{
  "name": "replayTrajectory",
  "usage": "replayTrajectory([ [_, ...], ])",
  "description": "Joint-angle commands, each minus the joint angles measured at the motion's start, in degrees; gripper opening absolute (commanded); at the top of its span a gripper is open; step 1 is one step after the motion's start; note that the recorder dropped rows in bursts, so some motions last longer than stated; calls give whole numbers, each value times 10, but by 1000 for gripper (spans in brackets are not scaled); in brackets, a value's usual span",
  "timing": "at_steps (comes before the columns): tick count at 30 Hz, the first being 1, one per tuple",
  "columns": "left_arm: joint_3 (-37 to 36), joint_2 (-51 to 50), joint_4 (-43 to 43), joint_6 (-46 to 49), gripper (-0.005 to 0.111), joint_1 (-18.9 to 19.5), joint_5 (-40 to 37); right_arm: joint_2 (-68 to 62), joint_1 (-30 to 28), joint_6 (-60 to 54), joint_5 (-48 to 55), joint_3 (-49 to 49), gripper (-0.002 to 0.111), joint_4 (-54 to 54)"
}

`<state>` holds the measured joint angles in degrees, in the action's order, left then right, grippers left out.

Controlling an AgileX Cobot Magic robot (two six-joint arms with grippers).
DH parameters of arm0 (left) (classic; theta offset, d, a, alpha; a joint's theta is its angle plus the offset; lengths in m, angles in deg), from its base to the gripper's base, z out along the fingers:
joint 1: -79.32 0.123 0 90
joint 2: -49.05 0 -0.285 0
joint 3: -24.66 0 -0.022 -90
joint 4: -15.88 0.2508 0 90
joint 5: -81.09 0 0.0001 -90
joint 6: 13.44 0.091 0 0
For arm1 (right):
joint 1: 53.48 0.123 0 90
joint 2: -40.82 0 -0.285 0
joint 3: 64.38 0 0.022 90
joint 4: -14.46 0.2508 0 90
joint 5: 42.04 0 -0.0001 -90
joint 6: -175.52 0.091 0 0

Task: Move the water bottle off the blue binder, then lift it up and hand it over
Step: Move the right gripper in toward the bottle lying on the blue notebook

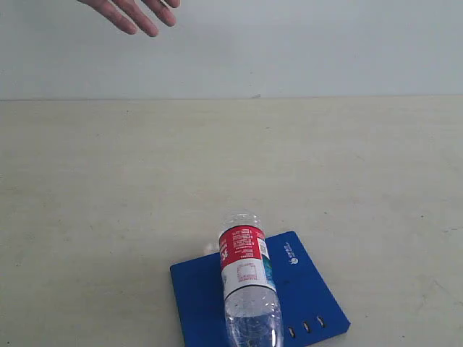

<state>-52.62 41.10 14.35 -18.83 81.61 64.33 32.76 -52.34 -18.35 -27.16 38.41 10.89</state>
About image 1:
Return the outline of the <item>person's bare open hand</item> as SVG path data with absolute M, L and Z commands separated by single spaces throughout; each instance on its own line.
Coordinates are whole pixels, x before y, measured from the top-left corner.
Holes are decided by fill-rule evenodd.
M 79 3 L 99 13 L 123 33 L 134 35 L 141 30 L 151 38 L 158 35 L 158 28 L 140 8 L 138 1 L 81 0 Z M 142 0 L 142 3 L 166 26 L 173 27 L 177 23 L 171 10 L 180 6 L 180 0 Z

